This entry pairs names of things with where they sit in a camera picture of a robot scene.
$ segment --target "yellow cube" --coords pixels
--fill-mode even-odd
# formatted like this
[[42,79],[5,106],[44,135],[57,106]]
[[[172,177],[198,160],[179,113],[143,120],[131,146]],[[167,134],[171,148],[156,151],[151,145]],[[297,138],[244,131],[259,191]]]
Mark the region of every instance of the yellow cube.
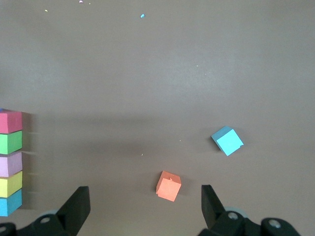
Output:
[[22,175],[20,171],[10,177],[0,177],[0,198],[8,198],[22,188]]

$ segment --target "orange cube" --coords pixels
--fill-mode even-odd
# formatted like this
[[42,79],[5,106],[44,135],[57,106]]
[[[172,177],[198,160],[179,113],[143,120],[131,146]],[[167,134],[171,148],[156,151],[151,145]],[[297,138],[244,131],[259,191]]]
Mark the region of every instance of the orange cube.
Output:
[[163,171],[157,183],[157,195],[173,202],[181,186],[179,176]]

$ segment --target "screw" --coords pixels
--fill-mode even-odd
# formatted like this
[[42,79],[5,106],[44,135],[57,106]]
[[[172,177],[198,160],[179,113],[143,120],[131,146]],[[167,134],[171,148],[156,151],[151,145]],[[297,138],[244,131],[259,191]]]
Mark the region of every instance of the screw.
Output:
[[3,233],[3,232],[5,232],[5,231],[6,231],[6,226],[0,227],[0,233]]
[[228,218],[230,218],[231,220],[237,220],[238,219],[238,216],[235,212],[230,212],[228,214]]
[[277,229],[281,228],[281,224],[277,220],[269,220],[269,224]]
[[45,224],[45,223],[47,223],[47,222],[49,222],[50,221],[50,218],[49,217],[45,217],[45,218],[42,218],[41,220],[40,220],[40,223],[41,224]]

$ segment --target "light blue cube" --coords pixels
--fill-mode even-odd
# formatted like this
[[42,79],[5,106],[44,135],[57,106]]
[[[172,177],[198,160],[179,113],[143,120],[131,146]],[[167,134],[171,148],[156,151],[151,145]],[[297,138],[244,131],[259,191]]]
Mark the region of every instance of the light blue cube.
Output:
[[22,190],[18,190],[8,198],[0,198],[0,216],[9,216],[22,205]]
[[228,126],[223,127],[218,132],[211,135],[211,137],[219,146],[221,151],[223,151],[227,156],[244,145],[242,140],[235,133],[234,129]]

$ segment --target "pink cube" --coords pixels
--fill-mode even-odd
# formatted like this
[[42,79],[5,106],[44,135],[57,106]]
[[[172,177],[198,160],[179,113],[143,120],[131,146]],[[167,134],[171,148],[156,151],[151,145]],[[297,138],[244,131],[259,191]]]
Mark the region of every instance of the pink cube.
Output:
[[0,177],[10,177],[22,170],[22,153],[0,154]]
[[0,111],[0,134],[22,130],[22,112]]

